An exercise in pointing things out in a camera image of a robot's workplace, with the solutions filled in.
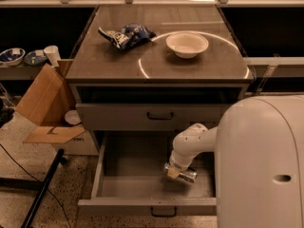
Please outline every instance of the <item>floor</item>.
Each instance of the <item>floor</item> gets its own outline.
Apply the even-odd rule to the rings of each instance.
[[[55,150],[50,144],[23,143],[37,126],[18,113],[0,129],[0,143],[32,176],[42,180],[48,171]],[[31,224],[44,227],[193,227],[217,228],[217,217],[153,218],[136,216],[89,216],[79,212],[77,202],[90,194],[97,158],[65,156],[66,164],[59,165],[49,191]],[[32,180],[4,151],[0,149],[0,177]],[[0,188],[0,228],[21,227],[35,192]]]

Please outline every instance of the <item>plastic wrapper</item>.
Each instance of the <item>plastic wrapper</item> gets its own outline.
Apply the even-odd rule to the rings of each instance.
[[[149,41],[156,34],[149,28],[132,23],[124,26],[121,31],[98,29],[98,32],[116,48],[125,50]]]

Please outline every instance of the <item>open cardboard box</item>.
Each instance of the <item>open cardboard box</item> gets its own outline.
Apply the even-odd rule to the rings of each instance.
[[[98,155],[95,142],[79,124],[68,126],[65,115],[75,108],[75,99],[66,83],[68,64],[44,65],[16,111],[37,124],[23,143],[51,143],[70,155]]]

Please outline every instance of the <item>black cable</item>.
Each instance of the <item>black cable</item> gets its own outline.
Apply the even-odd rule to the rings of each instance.
[[[15,162],[25,173],[27,173],[31,178],[33,178],[34,180],[36,180],[36,181],[39,181],[39,182],[42,182],[41,180],[38,180],[38,179],[36,179],[34,176],[32,176],[31,174],[30,174],[30,172],[28,172],[20,163],[18,163],[13,157],[12,157],[12,155],[8,152],[8,150],[0,143],[0,146],[1,146],[1,148],[7,153],[7,155],[11,158],[11,160],[13,161],[13,162]],[[69,223],[69,220],[68,220],[68,217],[67,217],[67,213],[66,213],[66,210],[65,210],[65,208],[64,208],[64,205],[58,200],[58,198],[49,190],[49,189],[47,189],[48,190],[48,192],[57,200],[57,202],[58,202],[58,204],[60,205],[60,207],[62,208],[62,210],[63,210],[63,212],[64,212],[64,215],[65,215],[65,217],[66,217],[66,221],[67,221],[67,223],[68,223],[68,226],[71,228],[72,226],[71,226],[71,224]]]

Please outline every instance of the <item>black metal stand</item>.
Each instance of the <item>black metal stand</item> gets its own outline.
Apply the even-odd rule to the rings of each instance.
[[[25,218],[25,220],[21,226],[22,228],[30,227],[30,225],[36,215],[36,212],[38,211],[40,203],[41,203],[46,191],[48,190],[48,186],[55,174],[58,164],[65,160],[63,157],[64,153],[65,153],[65,151],[63,149],[60,149],[57,152],[57,155],[56,155],[53,163],[51,164],[51,166],[47,172],[47,175],[43,181],[0,178],[0,186],[38,191],[38,193],[35,197],[35,200],[28,211],[28,215]]]

